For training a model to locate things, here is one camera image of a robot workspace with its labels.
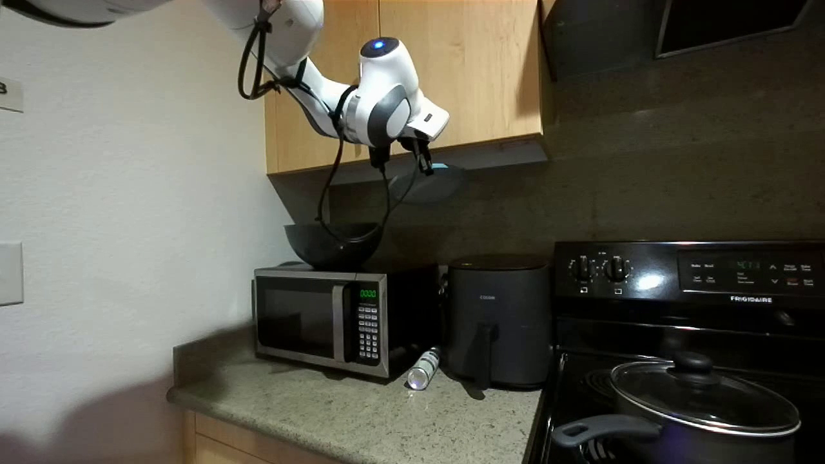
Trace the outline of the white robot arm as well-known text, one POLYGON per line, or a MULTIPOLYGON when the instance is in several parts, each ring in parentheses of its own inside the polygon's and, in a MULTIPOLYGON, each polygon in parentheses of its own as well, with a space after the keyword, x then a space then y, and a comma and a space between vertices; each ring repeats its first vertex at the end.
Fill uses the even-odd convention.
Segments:
POLYGON ((324 29, 324 0, 205 0, 220 20, 244 43, 236 63, 236 92, 244 101, 285 92, 307 124, 337 145, 363 145, 382 169, 388 147, 405 147, 422 172, 431 169, 431 142, 448 124, 418 79, 415 61, 397 35, 373 35, 357 49, 357 79, 324 78, 312 49, 324 29))

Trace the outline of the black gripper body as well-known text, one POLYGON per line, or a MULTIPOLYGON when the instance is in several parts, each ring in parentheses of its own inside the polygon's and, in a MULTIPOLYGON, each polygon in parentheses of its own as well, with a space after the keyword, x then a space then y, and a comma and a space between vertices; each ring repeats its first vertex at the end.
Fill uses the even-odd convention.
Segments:
POLYGON ((431 136, 413 129, 401 130, 395 139, 382 139, 377 147, 369 148, 369 161, 382 169, 388 161, 388 147, 399 145, 415 157, 421 172, 431 172, 431 136))

